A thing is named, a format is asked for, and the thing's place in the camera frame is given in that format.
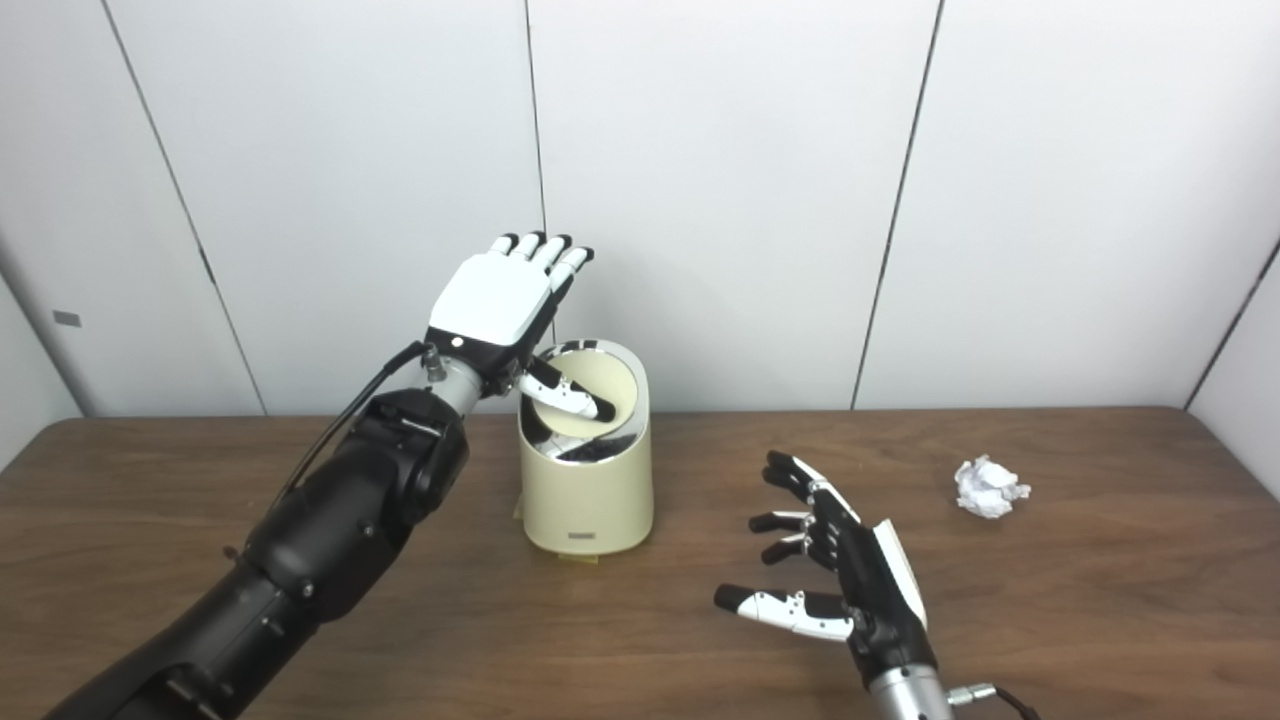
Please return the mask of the white and black left hand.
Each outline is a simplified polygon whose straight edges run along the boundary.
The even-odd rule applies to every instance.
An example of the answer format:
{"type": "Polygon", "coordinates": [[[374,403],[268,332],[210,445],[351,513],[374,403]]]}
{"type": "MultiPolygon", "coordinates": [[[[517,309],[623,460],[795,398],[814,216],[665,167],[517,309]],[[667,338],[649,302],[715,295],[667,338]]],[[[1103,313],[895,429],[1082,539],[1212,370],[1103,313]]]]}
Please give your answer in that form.
{"type": "Polygon", "coordinates": [[[425,334],[447,370],[461,374],[433,386],[443,402],[465,418],[480,401],[516,389],[589,421],[613,421],[613,402],[535,355],[593,256],[567,234],[535,231],[502,234],[465,260],[435,301],[425,334]]]}

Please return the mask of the white and black right hand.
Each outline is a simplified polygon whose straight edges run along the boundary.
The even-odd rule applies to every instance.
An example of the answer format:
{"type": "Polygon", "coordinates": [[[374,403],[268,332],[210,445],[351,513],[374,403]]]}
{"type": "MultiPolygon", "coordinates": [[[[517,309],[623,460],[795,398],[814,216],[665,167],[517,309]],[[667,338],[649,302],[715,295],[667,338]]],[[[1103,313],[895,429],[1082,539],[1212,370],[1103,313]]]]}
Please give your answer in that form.
{"type": "Polygon", "coordinates": [[[900,667],[938,670],[920,591],[891,520],[868,527],[826,477],[790,454],[769,451],[762,477],[805,506],[800,512],[772,511],[749,519],[755,534],[785,533],[762,551],[762,562],[810,559],[835,575],[838,593],[721,584],[713,596],[716,607],[846,644],[865,688],[900,667]]]}

